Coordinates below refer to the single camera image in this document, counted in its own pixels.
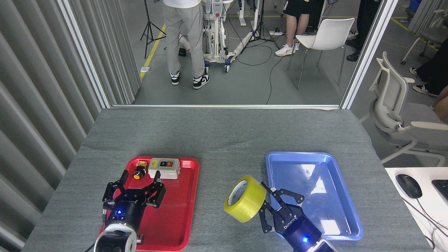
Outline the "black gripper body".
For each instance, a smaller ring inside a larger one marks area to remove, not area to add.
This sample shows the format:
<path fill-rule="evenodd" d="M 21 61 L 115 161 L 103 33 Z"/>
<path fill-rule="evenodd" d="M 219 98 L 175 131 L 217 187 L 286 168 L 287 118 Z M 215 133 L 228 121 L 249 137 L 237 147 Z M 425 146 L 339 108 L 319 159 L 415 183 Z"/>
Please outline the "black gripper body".
<path fill-rule="evenodd" d="M 301 207 L 286 204 L 273 215 L 275 231 L 294 251 L 307 251 L 322 237 L 322 232 L 304 215 Z"/>
<path fill-rule="evenodd" d="M 127 189 L 114 199 L 114 204 L 105 203 L 110 210 L 104 227 L 111 224 L 123 224 L 138 231 L 146 208 L 147 197 L 141 189 Z"/>

